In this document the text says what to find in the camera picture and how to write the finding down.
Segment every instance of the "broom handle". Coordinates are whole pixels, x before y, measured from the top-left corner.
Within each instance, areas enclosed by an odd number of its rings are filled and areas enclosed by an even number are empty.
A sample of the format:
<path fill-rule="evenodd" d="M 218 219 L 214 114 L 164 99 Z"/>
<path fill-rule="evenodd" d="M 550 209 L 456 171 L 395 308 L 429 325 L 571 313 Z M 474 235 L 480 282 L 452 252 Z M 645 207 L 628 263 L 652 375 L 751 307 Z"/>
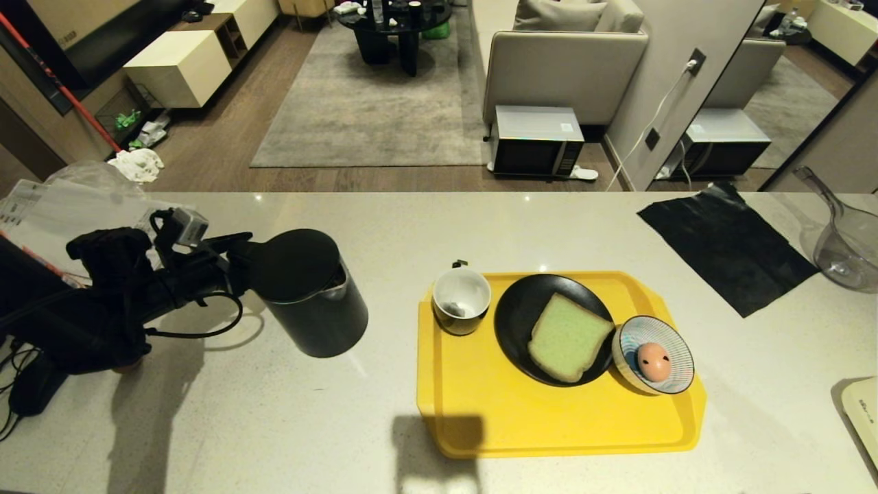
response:
<path fill-rule="evenodd" d="M 60 91 L 61 94 L 63 94 L 64 97 L 67 98 L 70 104 L 73 105 L 73 107 L 79 112 L 79 114 L 81 114 L 91 124 L 91 126 L 94 127 L 95 130 L 97 130 L 99 134 L 101 134 L 101 137 L 103 137 L 104 140 L 107 141 L 107 144 L 110 144 L 112 150 L 116 153 L 121 152 L 122 148 L 120 148 L 116 141 L 113 140 L 112 136 L 107 133 L 107 131 L 104 129 L 104 126 L 98 123 L 97 120 L 95 120 L 95 118 L 91 116 L 91 113 L 89 113 L 89 111 L 85 109 L 85 106 L 83 106 L 83 104 L 80 103 L 78 99 L 76 99 L 76 96 L 74 96 L 73 93 L 70 92 L 69 89 L 67 89 L 67 86 L 65 86 L 61 82 L 61 80 L 58 79 L 58 77 L 54 74 L 54 72 L 49 68 L 49 66 L 46 65 L 45 62 L 43 62 L 43 59 L 40 58 L 37 52 L 33 50 L 33 47 L 31 47 L 27 40 L 22 37 L 21 33 L 18 32 L 18 29 L 16 29 L 15 26 L 13 26 L 11 22 L 9 22 L 9 19 L 7 19 L 2 12 L 0 12 L 0 24 L 2 24 L 7 31 L 9 31 L 9 34 L 11 34 L 13 38 L 15 38 L 15 41 L 17 41 L 22 48 L 27 50 L 27 53 L 29 53 L 31 57 L 33 57 L 33 59 L 39 64 L 40 68 L 43 69 L 43 72 L 46 73 L 46 76 L 52 79 L 52 82 L 58 88 L 58 91 Z"/>

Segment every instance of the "striped bowl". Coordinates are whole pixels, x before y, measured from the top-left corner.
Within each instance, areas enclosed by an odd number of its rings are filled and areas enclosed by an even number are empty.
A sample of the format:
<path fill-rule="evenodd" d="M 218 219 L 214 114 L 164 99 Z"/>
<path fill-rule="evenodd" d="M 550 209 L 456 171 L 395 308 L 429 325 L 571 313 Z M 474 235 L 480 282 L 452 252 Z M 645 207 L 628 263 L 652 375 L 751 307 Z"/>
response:
<path fill-rule="evenodd" d="M 649 381 L 640 372 L 637 349 L 645 343 L 662 345 L 671 360 L 671 375 L 662 382 Z M 669 324 L 652 316 L 634 316 L 616 330 L 613 362 L 626 381 L 651 395 L 682 393 L 695 378 L 695 363 L 686 342 Z"/>

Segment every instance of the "mirror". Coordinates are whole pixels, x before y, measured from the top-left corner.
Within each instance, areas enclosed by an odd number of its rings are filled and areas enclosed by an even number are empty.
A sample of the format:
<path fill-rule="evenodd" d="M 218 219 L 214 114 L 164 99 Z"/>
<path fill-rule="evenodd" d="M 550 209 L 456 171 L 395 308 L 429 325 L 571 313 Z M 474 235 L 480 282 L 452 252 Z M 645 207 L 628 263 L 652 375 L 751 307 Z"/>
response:
<path fill-rule="evenodd" d="M 759 190 L 878 58 L 878 0 L 769 3 L 649 190 Z"/>

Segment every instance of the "yellow tray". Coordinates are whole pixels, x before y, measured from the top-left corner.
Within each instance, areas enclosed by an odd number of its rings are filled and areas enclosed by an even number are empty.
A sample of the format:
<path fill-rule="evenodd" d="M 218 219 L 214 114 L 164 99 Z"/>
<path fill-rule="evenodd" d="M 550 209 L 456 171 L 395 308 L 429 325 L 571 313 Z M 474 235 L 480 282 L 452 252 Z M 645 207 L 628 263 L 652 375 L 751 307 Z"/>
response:
<path fill-rule="evenodd" d="M 485 273 L 491 307 L 475 332 L 464 337 L 439 328 L 431 293 L 421 300 L 418 409 L 443 454 L 508 458 L 694 448 L 707 402 L 698 375 L 679 395 L 645 396 L 626 388 L 615 366 L 586 385 L 557 388 L 535 381 L 506 358 L 494 335 L 493 314 L 506 289 L 530 274 Z M 649 315 L 673 325 L 661 298 L 624 272 L 556 274 L 597 294 L 617 324 Z"/>

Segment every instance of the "slice of bread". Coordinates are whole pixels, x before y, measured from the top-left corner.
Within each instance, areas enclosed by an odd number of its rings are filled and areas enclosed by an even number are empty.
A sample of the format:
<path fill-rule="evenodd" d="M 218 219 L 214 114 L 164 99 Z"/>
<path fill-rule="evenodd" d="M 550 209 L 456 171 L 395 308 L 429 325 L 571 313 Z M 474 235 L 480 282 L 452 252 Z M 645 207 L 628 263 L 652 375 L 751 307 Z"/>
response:
<path fill-rule="evenodd" d="M 530 358 L 546 374 L 576 382 L 597 358 L 614 325 L 561 294 L 554 294 L 534 325 Z"/>

